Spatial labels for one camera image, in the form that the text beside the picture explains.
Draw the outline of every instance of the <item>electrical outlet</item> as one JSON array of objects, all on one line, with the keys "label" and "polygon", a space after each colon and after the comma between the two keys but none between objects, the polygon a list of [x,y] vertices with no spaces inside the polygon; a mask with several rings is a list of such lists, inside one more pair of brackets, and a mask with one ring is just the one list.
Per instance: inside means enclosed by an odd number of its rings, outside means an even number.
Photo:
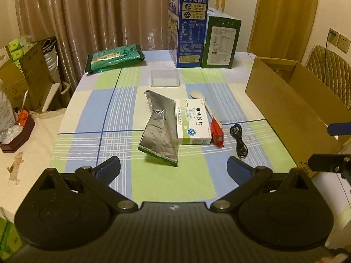
[{"label": "electrical outlet", "polygon": [[329,29],[328,42],[332,45],[337,45],[339,39],[339,33],[336,30]]},{"label": "electrical outlet", "polygon": [[347,37],[340,35],[337,47],[342,52],[347,53],[349,51],[349,47],[350,47],[350,40]]}]

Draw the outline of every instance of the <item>checkered tablecloth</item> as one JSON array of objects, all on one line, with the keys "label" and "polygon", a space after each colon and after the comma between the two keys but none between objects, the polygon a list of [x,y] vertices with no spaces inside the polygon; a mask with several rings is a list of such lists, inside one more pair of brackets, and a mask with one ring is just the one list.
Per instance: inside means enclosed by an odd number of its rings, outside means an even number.
[{"label": "checkered tablecloth", "polygon": [[[288,172],[295,163],[245,94],[253,58],[237,52],[232,69],[179,69],[178,88],[150,87],[151,70],[176,69],[168,51],[145,52],[139,66],[84,76],[65,113],[50,165],[60,172],[74,172],[117,155],[122,169],[110,187],[136,203],[209,204],[238,186],[228,176],[227,160],[236,156],[236,141],[229,129],[240,123],[249,149],[244,161]],[[151,115],[144,94],[147,89],[170,98],[190,98],[192,90],[200,90],[223,124],[225,146],[180,146],[178,167],[138,151]]]}]

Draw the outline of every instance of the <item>white wall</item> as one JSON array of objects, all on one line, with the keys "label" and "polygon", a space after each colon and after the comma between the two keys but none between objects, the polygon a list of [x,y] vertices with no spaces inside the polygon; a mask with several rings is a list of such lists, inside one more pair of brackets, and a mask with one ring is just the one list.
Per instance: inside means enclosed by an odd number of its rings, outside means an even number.
[{"label": "white wall", "polygon": [[[351,0],[318,0],[315,22],[302,59],[303,65],[315,44],[325,46],[329,28],[351,39]],[[328,49],[351,64],[351,48],[347,54],[332,44],[328,44]]]},{"label": "white wall", "polygon": [[19,35],[15,0],[0,0],[0,48]]},{"label": "white wall", "polygon": [[[215,7],[216,0],[210,0],[209,6]],[[246,52],[249,44],[253,18],[257,0],[226,0],[224,12],[235,18],[241,19],[240,35],[237,52]]]}]

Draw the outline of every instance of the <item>blue box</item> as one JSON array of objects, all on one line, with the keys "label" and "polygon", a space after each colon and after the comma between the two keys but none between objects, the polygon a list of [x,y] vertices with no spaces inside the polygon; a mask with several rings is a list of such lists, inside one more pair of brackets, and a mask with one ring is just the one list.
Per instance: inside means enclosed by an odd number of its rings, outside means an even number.
[{"label": "blue box", "polygon": [[208,0],[168,0],[168,50],[177,68],[200,67]]}]

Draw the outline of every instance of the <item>transparent plastic box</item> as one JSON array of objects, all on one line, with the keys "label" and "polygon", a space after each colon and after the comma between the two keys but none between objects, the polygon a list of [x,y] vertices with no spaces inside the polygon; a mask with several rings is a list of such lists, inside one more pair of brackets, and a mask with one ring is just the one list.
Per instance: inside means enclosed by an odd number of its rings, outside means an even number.
[{"label": "transparent plastic box", "polygon": [[177,69],[151,70],[152,87],[179,87],[179,73]]}]

